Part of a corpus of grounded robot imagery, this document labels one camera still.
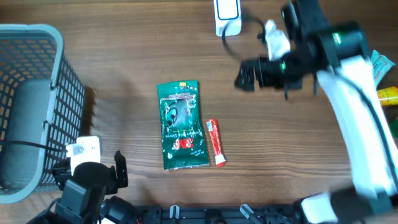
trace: green snack bag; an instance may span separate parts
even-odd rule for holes
[[[157,85],[164,169],[209,164],[197,80]]]

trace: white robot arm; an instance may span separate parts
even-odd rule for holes
[[[398,206],[398,152],[378,102],[364,32],[356,22],[330,26],[318,0],[292,1],[282,18],[296,49],[278,60],[243,60],[235,85],[253,91],[257,80],[260,87],[284,88],[287,99],[303,76],[314,74],[315,92],[319,83],[335,111],[353,177],[347,189],[299,200],[299,223],[353,223],[391,211]]]
[[[372,63],[360,55],[347,58],[341,61],[340,68],[320,70],[317,77],[340,125],[351,162],[355,191],[339,191],[338,194],[344,197],[335,201],[333,192],[305,198],[301,203],[304,215],[310,223],[338,222],[339,215],[350,222],[358,216],[366,217],[392,209],[393,202],[388,199],[397,194],[397,147],[377,98]],[[376,117],[356,87],[342,77],[362,91]],[[363,204],[353,207],[356,202],[352,204],[352,200]]]

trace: yellow bottle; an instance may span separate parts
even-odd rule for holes
[[[393,86],[377,91],[382,106],[398,105],[398,87]]]

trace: gray wire basket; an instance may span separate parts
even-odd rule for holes
[[[52,26],[0,25],[0,141],[64,148],[80,135],[85,89]],[[0,203],[55,190],[52,166],[64,152],[32,146],[0,148]]]

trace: red wrapper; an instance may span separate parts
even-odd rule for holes
[[[216,166],[222,167],[226,164],[225,156],[221,150],[221,136],[218,122],[216,119],[210,119],[206,122],[207,130],[209,130],[211,143],[213,145],[214,154],[216,156]]]

